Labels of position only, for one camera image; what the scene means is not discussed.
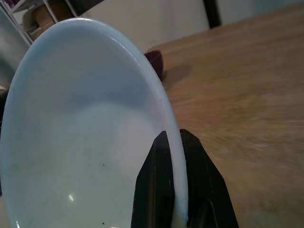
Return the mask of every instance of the wall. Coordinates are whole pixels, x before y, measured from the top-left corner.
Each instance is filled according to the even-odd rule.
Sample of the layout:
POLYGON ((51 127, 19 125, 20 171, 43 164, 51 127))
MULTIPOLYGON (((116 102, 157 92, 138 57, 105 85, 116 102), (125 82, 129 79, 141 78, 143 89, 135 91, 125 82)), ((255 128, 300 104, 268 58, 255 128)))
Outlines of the wall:
POLYGON ((304 0, 217 0, 223 25, 303 1, 304 0))
POLYGON ((70 3, 73 5, 77 14, 81 15, 102 1, 104 0, 70 0, 70 3))
POLYGON ((209 29, 202 0, 105 0, 86 15, 122 31, 143 52, 209 29))
POLYGON ((0 89, 9 87, 19 62, 28 48, 29 46, 0 8, 0 89))

